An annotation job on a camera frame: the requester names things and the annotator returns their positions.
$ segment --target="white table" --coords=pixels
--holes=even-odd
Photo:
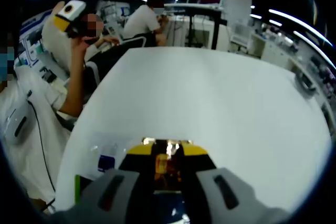
[[[97,177],[97,153],[142,137],[190,139],[217,167],[250,184],[268,207],[293,211],[315,184],[331,142],[316,100],[293,73],[267,62],[196,48],[129,50],[100,83],[66,146],[58,210],[74,204],[74,176]]]

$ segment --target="white cabinet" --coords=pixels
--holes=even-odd
[[[266,42],[261,59],[279,67],[286,68],[289,57],[290,56],[281,50],[277,45],[268,41]]]

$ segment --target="hand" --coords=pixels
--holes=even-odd
[[[87,43],[85,43],[84,38],[71,39],[71,54],[72,54],[72,57],[80,58],[80,59],[84,60],[86,49],[88,47],[89,47],[89,45]]]
[[[113,43],[115,45],[119,45],[120,44],[119,39],[115,38],[115,37],[105,36],[103,39],[104,39],[104,41],[109,42],[109,43]]]

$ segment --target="white shirt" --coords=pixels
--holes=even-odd
[[[66,96],[53,89],[28,66],[16,68],[16,73],[20,86],[16,79],[8,81],[7,88],[0,93],[0,125],[6,120],[11,106],[31,90],[28,100],[36,109],[48,170],[53,185],[56,186],[60,162],[70,132],[60,125],[54,111],[62,107]],[[23,143],[13,145],[4,140],[3,144],[9,163],[29,197],[42,199],[47,203],[53,200],[55,193],[43,159],[37,123]]]
[[[43,46],[52,52],[52,55],[58,61],[58,64],[66,71],[70,72],[71,69],[71,40],[67,35],[61,32],[54,25],[54,16],[51,15],[42,29]],[[84,60],[88,61],[94,55],[99,53],[96,46],[90,45],[86,49]]]
[[[124,38],[133,38],[160,28],[155,12],[148,5],[140,6],[128,19],[124,27]]]

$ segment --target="man in white shirt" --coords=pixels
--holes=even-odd
[[[49,203],[55,197],[46,165],[52,184],[56,185],[61,158],[70,135],[58,122],[55,112],[79,116],[82,111],[82,72],[87,47],[82,39],[71,40],[72,64],[66,96],[53,89],[28,66],[15,69],[17,78],[0,80],[0,129],[4,128],[8,114],[13,111],[16,102],[26,99],[28,93],[28,101],[34,106],[40,125],[40,133],[38,124],[35,123],[19,144],[10,143],[3,138],[1,142],[14,173],[31,199],[41,199]]]
[[[124,27],[124,38],[144,36],[150,46],[166,46],[167,37],[163,34],[167,20],[159,20],[154,10],[163,10],[164,5],[161,0],[148,0],[145,5],[140,6],[128,19]]]
[[[55,59],[58,61],[58,64],[65,70],[70,71],[71,69],[71,46],[70,39],[66,36],[65,33],[62,33],[54,25],[54,16],[62,10],[65,2],[59,2],[54,9],[52,10],[49,18],[43,25],[42,29],[42,40],[43,46],[52,53]],[[119,44],[119,40],[114,37],[105,36],[100,38],[97,42],[88,47],[84,60],[90,60],[94,55],[98,54],[100,51],[98,48],[104,42],[110,42],[113,44]]]

